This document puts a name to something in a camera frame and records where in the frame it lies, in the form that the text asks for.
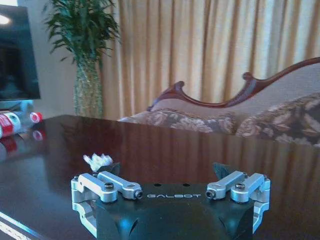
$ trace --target white crumpled paper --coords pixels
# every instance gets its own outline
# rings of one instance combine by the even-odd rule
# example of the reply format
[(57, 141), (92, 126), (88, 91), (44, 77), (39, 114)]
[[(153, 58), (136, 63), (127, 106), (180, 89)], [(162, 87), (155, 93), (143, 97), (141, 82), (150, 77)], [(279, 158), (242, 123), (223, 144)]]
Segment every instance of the white crumpled paper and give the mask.
[(109, 155), (102, 154), (101, 156), (93, 154), (90, 158), (87, 155), (83, 155), (83, 160), (85, 160), (91, 167), (92, 171), (96, 172), (102, 166), (108, 166), (113, 163), (112, 158)]

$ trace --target black screw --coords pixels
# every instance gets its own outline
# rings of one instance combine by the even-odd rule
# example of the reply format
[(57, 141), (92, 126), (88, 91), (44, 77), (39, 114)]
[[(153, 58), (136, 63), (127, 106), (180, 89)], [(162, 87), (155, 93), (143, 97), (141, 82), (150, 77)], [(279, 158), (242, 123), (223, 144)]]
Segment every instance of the black screw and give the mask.
[(243, 182), (238, 182), (236, 185), (235, 185), (235, 188), (236, 189), (240, 189), (240, 190), (243, 190), (245, 189), (246, 185), (243, 183)]
[(216, 196), (216, 193), (213, 190), (207, 190), (205, 192), (205, 195), (208, 199), (213, 199)]
[(112, 182), (107, 182), (106, 184), (104, 184), (104, 188), (105, 189), (113, 189), (114, 184)]
[(135, 193), (134, 193), (134, 196), (136, 199), (141, 199), (142, 198), (142, 191), (141, 190), (137, 190)]

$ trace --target silver metal bracket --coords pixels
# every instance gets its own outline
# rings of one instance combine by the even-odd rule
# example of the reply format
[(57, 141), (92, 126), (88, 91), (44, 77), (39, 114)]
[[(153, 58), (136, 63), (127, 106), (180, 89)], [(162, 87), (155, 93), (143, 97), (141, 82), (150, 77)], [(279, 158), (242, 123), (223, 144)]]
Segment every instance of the silver metal bracket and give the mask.
[(141, 199), (143, 195), (139, 183), (126, 181), (108, 171), (95, 176), (83, 173), (71, 180), (72, 209), (79, 212), (81, 223), (93, 236), (97, 237), (97, 221), (87, 201), (100, 198), (104, 203), (114, 203), (118, 192), (130, 200)]
[(252, 199), (254, 233), (260, 226), (264, 211), (270, 206), (271, 181), (265, 175), (254, 173), (250, 177), (241, 171), (234, 171), (217, 182), (207, 185), (206, 196), (211, 200), (223, 199), (226, 192), (230, 191), (230, 197), (236, 203), (242, 204)]

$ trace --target sofa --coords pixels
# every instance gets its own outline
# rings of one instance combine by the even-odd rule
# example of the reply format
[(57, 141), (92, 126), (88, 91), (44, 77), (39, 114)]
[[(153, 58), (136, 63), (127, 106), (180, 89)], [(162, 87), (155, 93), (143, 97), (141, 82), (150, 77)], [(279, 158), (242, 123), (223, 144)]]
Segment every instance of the sofa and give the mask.
[(193, 99), (179, 81), (146, 111), (119, 121), (320, 146), (320, 57), (267, 79), (242, 77), (244, 87), (228, 101)]

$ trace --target tall vase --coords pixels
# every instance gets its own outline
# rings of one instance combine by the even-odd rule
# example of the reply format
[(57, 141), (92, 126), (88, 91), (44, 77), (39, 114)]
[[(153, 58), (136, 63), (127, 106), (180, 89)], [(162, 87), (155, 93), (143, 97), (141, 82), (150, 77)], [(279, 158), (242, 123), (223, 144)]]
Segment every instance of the tall vase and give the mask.
[(73, 97), (76, 115), (99, 119), (103, 117), (102, 85), (94, 60), (77, 62)]

